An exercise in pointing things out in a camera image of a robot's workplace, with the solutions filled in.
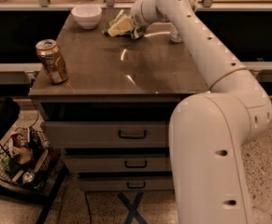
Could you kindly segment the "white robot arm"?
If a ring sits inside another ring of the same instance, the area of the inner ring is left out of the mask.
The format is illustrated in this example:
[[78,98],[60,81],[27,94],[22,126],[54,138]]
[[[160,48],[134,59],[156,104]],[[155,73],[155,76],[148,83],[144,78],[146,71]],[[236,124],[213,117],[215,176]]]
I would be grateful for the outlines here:
[[194,7],[194,0],[136,0],[131,7],[139,26],[176,27],[208,87],[179,102],[169,121],[179,224],[254,224],[241,147],[268,126],[272,103]]

